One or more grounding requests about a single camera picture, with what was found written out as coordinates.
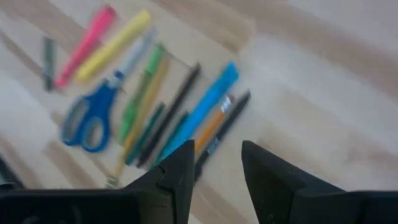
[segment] pink highlighter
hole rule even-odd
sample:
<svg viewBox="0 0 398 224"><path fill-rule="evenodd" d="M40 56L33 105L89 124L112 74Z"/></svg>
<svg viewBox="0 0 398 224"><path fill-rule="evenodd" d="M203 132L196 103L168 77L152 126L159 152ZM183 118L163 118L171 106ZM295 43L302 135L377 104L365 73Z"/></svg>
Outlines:
<svg viewBox="0 0 398 224"><path fill-rule="evenodd" d="M55 80L55 84L58 87L67 85L76 69L98 46L101 36L110 27L115 17L116 11L111 6L104 6L98 11L96 17L92 20L90 27L86 31L84 39L80 42L69 62L62 68L61 74Z"/></svg>

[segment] blue marker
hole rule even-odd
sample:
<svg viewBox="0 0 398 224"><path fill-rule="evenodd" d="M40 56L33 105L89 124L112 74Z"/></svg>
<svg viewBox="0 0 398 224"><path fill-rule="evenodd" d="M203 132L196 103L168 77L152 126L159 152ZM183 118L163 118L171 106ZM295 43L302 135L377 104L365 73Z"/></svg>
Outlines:
<svg viewBox="0 0 398 224"><path fill-rule="evenodd" d="M170 141L170 144L165 148L160 156L161 159L166 158L176 148L182 145L187 139L189 139L195 132L199 124L206 118L206 115L210 112L212 107L227 93L228 89L232 84L239 78L238 71L233 62L230 62L220 77L210 86L207 93L200 100L197 107L193 110L191 115L182 124L179 132Z"/></svg>

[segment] black object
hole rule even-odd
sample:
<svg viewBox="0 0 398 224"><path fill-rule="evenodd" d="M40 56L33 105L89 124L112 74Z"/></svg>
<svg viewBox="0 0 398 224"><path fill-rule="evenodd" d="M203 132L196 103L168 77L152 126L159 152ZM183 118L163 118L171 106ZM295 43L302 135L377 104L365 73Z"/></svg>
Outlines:
<svg viewBox="0 0 398 224"><path fill-rule="evenodd" d="M250 141L242 162L259 223L398 223L398 192L345 192Z"/></svg>
<svg viewBox="0 0 398 224"><path fill-rule="evenodd" d="M188 223L194 142L118 190L3 190L0 223Z"/></svg>
<svg viewBox="0 0 398 224"><path fill-rule="evenodd" d="M239 98L238 102L225 119L223 124L220 126L218 132L214 135L214 137L209 141L205 150L200 154L199 159L195 164L195 182L199 179L202 173L202 167L205 165L207 159L217 150L218 145L223 140L224 136L227 134L229 129L232 127L236 119L245 109L247 103L249 102L251 97L250 91L247 91L243 94L242 97Z"/></svg>
<svg viewBox="0 0 398 224"><path fill-rule="evenodd" d="M13 171L0 158L0 191L9 189L23 189L24 185L14 175Z"/></svg>
<svg viewBox="0 0 398 224"><path fill-rule="evenodd" d="M176 97L175 97L170 109L167 111L164 119L160 123L159 128L155 131L155 134L150 139L150 141L148 141L148 145L144 146L144 149L142 150L142 153L139 156L139 162L138 162L137 167L141 167L149 159L153 150L156 148L157 143L159 143L159 140L161 139L164 131L166 130L167 126L169 125L169 123L173 119L174 115L176 114L178 108L180 107L180 105L182 104L184 99L187 97L188 92L192 89L193 84L195 84L195 81L196 81L197 77L199 76L200 71L201 71L201 66L199 63L197 63L190 70L190 74L185 79L184 83L182 84L180 91L176 94Z"/></svg>

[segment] yellow highlighter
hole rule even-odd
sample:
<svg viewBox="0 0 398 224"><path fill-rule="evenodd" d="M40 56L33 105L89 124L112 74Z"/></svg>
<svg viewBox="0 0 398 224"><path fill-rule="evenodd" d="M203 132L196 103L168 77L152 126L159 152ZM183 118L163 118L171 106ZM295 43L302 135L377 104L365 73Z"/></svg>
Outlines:
<svg viewBox="0 0 398 224"><path fill-rule="evenodd" d="M150 22L151 16L147 10L133 17L122 31L115 35L106 45L98 49L77 71L76 79L86 82L115 57L131 40L138 36Z"/></svg>

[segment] dark green pen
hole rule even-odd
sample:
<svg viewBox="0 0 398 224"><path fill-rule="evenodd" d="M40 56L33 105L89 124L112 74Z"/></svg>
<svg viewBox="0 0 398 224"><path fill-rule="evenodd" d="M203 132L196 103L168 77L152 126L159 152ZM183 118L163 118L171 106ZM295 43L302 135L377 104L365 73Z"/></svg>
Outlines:
<svg viewBox="0 0 398 224"><path fill-rule="evenodd" d="M51 91L53 88L54 80L54 61L55 61L55 43L54 40L49 37L44 37L44 52L43 52L43 79L44 89Z"/></svg>
<svg viewBox="0 0 398 224"><path fill-rule="evenodd" d="M165 104L163 102L160 102L159 105L157 105L154 113L148 120L148 124L146 125L144 132L142 132L138 141L132 147L132 151L125 161L126 165L130 165L133 162L133 160L136 158L136 156L141 152L142 146L144 145L149 134L153 130L156 122L159 120L160 116L162 115L164 108L165 108Z"/></svg>

